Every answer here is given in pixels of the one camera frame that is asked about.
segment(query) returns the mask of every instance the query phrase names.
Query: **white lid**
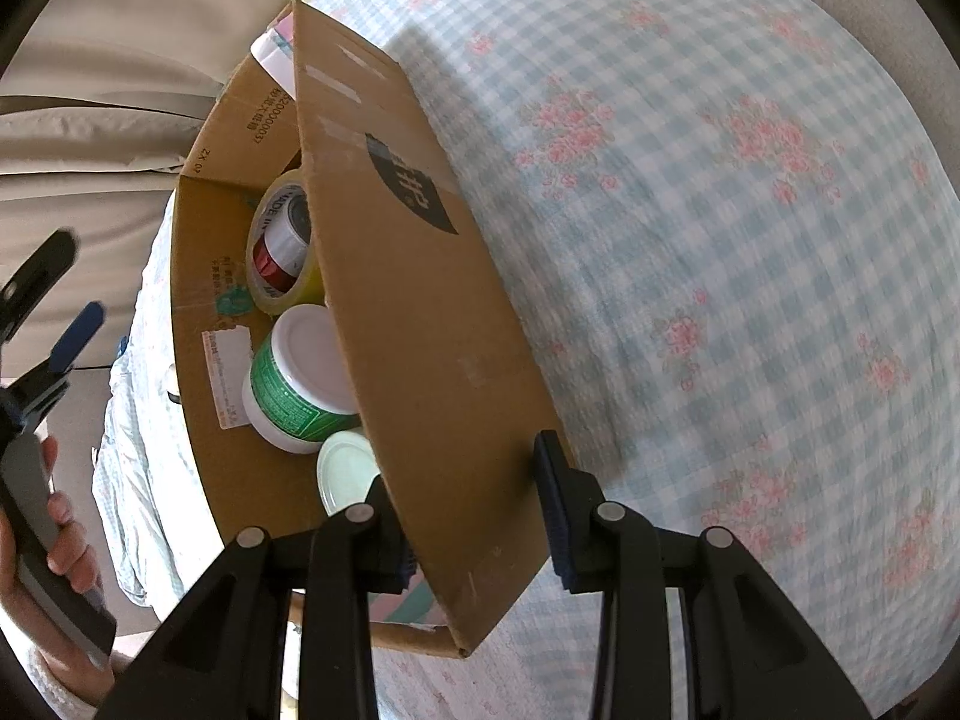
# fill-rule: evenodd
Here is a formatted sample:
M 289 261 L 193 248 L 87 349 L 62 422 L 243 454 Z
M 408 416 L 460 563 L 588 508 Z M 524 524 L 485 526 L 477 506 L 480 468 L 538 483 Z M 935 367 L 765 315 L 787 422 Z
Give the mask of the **white lid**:
M 247 418 L 253 425 L 253 429 L 277 449 L 282 449 L 284 452 L 293 452 L 295 455 L 309 455 L 320 449 L 320 442 L 305 442 L 296 436 L 286 434 L 277 425 L 270 422 L 270 418 L 263 413 L 260 404 L 253 397 L 249 371 L 243 377 L 240 400 L 243 402 L 244 410 L 247 412 Z
M 270 337 L 280 375 L 296 394 L 325 412 L 359 411 L 328 308 L 305 303 L 287 309 Z
M 167 372 L 163 375 L 163 386 L 169 394 L 179 397 L 179 382 L 176 381 L 176 365 L 174 362 L 171 362 Z
M 373 449 L 360 428 L 334 433 L 320 447 L 317 487 L 326 513 L 363 503 L 371 482 L 380 474 Z

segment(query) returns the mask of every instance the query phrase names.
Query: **plastic container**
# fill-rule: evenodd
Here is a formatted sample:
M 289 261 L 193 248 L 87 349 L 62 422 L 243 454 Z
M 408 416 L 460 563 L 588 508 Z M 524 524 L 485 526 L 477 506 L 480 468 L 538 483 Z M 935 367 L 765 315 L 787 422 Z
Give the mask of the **plastic container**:
M 256 432 L 287 452 L 316 452 L 327 436 L 357 424 L 329 309 L 304 304 L 277 319 L 253 357 L 242 397 Z
M 317 488 L 327 514 L 336 514 L 355 503 L 363 503 L 371 483 L 380 474 L 373 447 L 363 430 L 355 428 L 334 433 L 317 458 Z

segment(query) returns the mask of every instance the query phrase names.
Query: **bed sheet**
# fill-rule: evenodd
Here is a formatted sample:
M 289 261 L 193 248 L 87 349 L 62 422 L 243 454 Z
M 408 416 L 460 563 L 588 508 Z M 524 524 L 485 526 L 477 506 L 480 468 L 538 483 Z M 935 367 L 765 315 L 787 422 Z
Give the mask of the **bed sheet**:
M 918 688 L 960 632 L 960 215 L 882 67 L 809 0 L 307 1 L 410 76 L 580 465 L 732 528 L 874 712 Z M 150 463 L 199 490 L 152 403 Z M 546 566 L 467 661 L 377 651 L 381 710 L 587 716 L 598 621 Z
M 190 449 L 184 411 L 167 395 L 174 365 L 170 240 L 174 196 L 143 271 L 128 342 L 110 372 L 93 493 L 121 589 L 164 619 L 223 549 Z

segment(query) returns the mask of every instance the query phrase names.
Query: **white label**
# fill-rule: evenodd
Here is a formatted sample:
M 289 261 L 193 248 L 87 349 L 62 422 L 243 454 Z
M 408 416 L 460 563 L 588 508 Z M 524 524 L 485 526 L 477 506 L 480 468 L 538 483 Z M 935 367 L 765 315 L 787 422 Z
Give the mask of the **white label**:
M 243 379 L 250 371 L 253 358 L 250 329 L 241 324 L 232 330 L 203 333 L 203 355 L 220 428 L 228 430 L 250 424 L 241 399 Z
M 277 45 L 275 29 L 268 29 L 253 41 L 250 52 L 267 74 L 296 100 L 296 81 L 294 80 L 294 61 Z

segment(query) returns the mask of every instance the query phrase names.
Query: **roll of tape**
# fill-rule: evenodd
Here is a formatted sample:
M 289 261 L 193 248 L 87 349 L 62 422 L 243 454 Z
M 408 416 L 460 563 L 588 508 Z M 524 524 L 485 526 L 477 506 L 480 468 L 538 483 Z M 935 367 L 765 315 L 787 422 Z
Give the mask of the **roll of tape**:
M 323 303 L 299 170 L 277 178 L 256 207 L 247 236 L 247 286 L 256 307 L 271 317 L 301 303 Z

